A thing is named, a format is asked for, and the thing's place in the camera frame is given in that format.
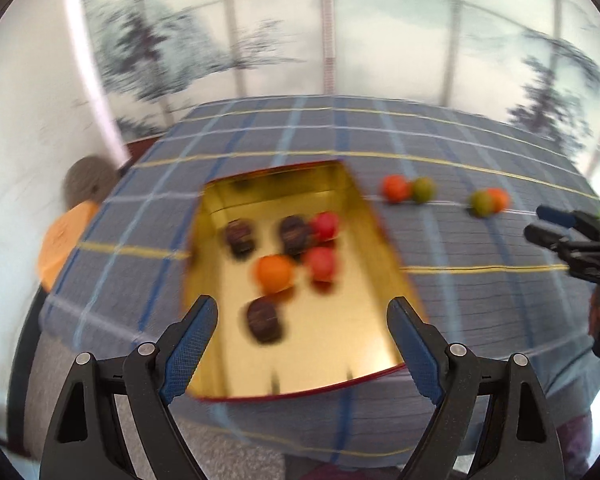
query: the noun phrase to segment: yellow stripe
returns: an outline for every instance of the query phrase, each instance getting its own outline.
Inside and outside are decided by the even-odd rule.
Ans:
[[[240,110],[237,112],[227,112],[225,114],[221,114],[221,115],[209,115],[209,116],[204,116],[204,117],[194,117],[191,119],[183,119],[180,122],[181,123],[192,123],[194,121],[203,121],[203,120],[209,120],[209,119],[213,119],[216,117],[223,117],[225,115],[243,115],[243,114],[254,114],[254,113],[263,113],[263,112],[294,112],[294,111],[311,111],[311,110],[333,110],[335,112],[362,112],[362,113],[367,113],[367,114],[387,114],[387,115],[391,115],[391,116],[400,116],[400,117],[417,117],[419,119],[424,119],[426,121],[434,121],[437,123],[445,123],[445,124],[453,124],[455,126],[464,126],[465,128],[471,128],[473,130],[479,130],[481,132],[486,132],[488,134],[493,134],[493,135],[497,135],[500,137],[504,137],[505,139],[509,139],[509,140],[513,140],[514,142],[522,142],[523,144],[527,144],[529,146],[533,146],[534,148],[538,148],[539,150],[544,150],[546,152],[549,153],[553,153],[554,155],[557,156],[561,156],[563,158],[567,158],[566,155],[563,155],[561,153],[558,152],[554,152],[552,150],[549,150],[548,148],[544,148],[543,146],[538,146],[537,144],[534,144],[532,142],[528,142],[527,140],[522,140],[522,139],[518,139],[517,137],[512,137],[512,136],[508,136],[506,134],[501,134],[500,132],[494,132],[493,130],[487,130],[486,128],[479,128],[478,126],[471,126],[470,124],[464,124],[464,123],[457,123],[455,121],[447,121],[445,119],[438,119],[435,117],[428,117],[428,116],[424,116],[424,115],[420,115],[420,114],[410,114],[410,113],[406,113],[406,112],[385,112],[383,110],[366,110],[365,108],[332,108],[332,107],[319,107],[319,108],[271,108],[269,110]]]
[[[139,258],[154,258],[157,260],[163,260],[165,258],[171,260],[185,260],[189,256],[189,253],[186,253],[185,251],[168,251],[133,245],[124,245],[116,250],[117,246],[114,244],[101,244],[98,242],[78,242],[77,247],[83,251],[92,251],[95,253],[113,254],[114,252],[117,252],[118,254],[138,256]]]
[[[542,265],[542,266],[475,266],[475,267],[426,267],[426,266],[407,266],[400,270],[409,274],[486,274],[488,272],[551,272],[552,270],[566,270],[568,267],[563,264]]]
[[[542,184],[543,186],[553,187],[554,189],[560,189],[568,191],[570,193],[579,194],[597,200],[598,197],[572,189],[566,186],[560,186],[553,184],[552,182],[545,182],[544,180],[538,180],[530,176],[518,175],[515,173],[507,173],[506,171],[491,170],[490,168],[480,168],[478,166],[469,166],[468,164],[461,164],[459,162],[451,162],[449,160],[443,160],[441,158],[429,158],[426,156],[416,155],[403,155],[401,153],[378,153],[378,152],[336,152],[335,150],[323,150],[323,151],[305,151],[305,152],[233,152],[233,153],[215,153],[215,154],[199,154],[189,155],[183,158],[164,158],[161,160],[152,160],[150,162],[140,162],[136,164],[136,168],[151,168],[153,166],[163,166],[165,164],[173,164],[174,162],[190,162],[192,160],[207,160],[210,158],[235,158],[240,156],[273,156],[273,155],[330,155],[330,156],[369,156],[373,158],[397,158],[402,160],[413,160],[415,162],[427,162],[429,164],[441,164],[443,166],[453,166],[454,168],[462,168],[463,170],[480,171],[481,173],[497,174],[501,176],[508,176],[510,178],[516,178],[519,180],[525,180],[527,182],[533,182],[535,184]]]
[[[257,438],[259,440],[264,440],[266,442],[275,442],[277,444],[282,444],[282,446],[287,446],[287,447],[290,447],[290,448],[292,448],[296,451],[300,451],[300,452],[311,451],[311,452],[329,453],[329,454],[337,452],[342,455],[361,456],[361,457],[372,458],[372,457],[398,455],[398,454],[406,453],[413,449],[413,446],[411,446],[411,447],[405,447],[403,449],[397,449],[395,451],[389,451],[386,453],[367,453],[364,451],[350,451],[347,449],[337,450],[337,449],[330,449],[327,447],[307,447],[307,446],[302,446],[301,444],[296,444],[295,442],[293,442],[291,440],[287,440],[286,438],[280,438],[277,436],[263,434],[263,433],[253,433],[252,431],[242,431],[242,430],[238,430],[234,433],[233,431],[228,430],[227,428],[218,428],[216,426],[208,426],[206,424],[198,424],[198,426],[202,426],[203,428],[205,428],[207,430],[215,431],[216,433],[236,434],[237,436],[243,435],[243,436],[250,437],[250,438]]]

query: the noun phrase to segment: silver screw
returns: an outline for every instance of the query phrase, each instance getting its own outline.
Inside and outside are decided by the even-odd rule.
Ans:
[[[513,356],[513,362],[515,362],[515,364],[518,366],[526,366],[529,364],[529,359],[527,359],[525,355],[515,354]]]
[[[138,353],[140,355],[151,355],[155,351],[155,346],[153,343],[142,343],[138,347]]]
[[[456,355],[458,357],[462,357],[463,355],[466,355],[466,348],[464,347],[464,345],[461,345],[460,343],[453,343],[449,347],[449,351],[453,355]]]
[[[91,360],[91,354],[89,352],[82,352],[78,354],[78,357],[75,358],[75,362],[79,365],[85,365]]]

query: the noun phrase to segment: green fruit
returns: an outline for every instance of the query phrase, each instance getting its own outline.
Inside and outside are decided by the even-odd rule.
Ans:
[[[411,190],[413,201],[417,204],[424,204],[435,198],[436,183],[428,176],[420,176],[413,181]]]
[[[493,197],[486,190],[480,190],[473,193],[469,199],[469,205],[474,214],[480,218],[491,216],[495,211]]]

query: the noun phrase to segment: golden tray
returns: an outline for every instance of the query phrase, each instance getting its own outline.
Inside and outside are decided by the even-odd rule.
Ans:
[[[261,295],[253,278],[260,256],[280,250],[278,223],[331,210],[340,216],[339,271],[329,292],[298,265],[296,284],[278,313],[281,341],[261,345],[246,325],[246,305]],[[224,227],[255,225],[256,250],[236,260]],[[187,391],[206,400],[297,396],[346,386],[404,366],[386,326],[387,304],[405,296],[423,309],[371,207],[336,160],[259,170],[206,184],[190,234],[184,308],[200,294],[218,303],[218,326]]]

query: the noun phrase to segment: gray checkered tablecloth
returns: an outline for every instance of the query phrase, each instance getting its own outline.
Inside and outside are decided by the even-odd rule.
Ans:
[[[600,361],[587,352],[590,288],[522,232],[540,203],[595,213],[600,202],[554,150],[506,124],[399,100],[282,96],[199,106],[106,200],[49,295],[42,327],[98,358],[155,340],[179,319],[186,235],[205,182],[339,158],[388,227],[431,322],[478,355],[525,352],[550,403],[573,390],[572,407],[556,417],[578,415],[600,387]],[[436,201],[385,204],[378,189],[389,173],[432,177]],[[466,199],[485,187],[506,189],[510,209],[471,218]],[[173,409],[247,442],[357,466],[405,462],[432,413],[405,370],[296,399],[187,397]]]

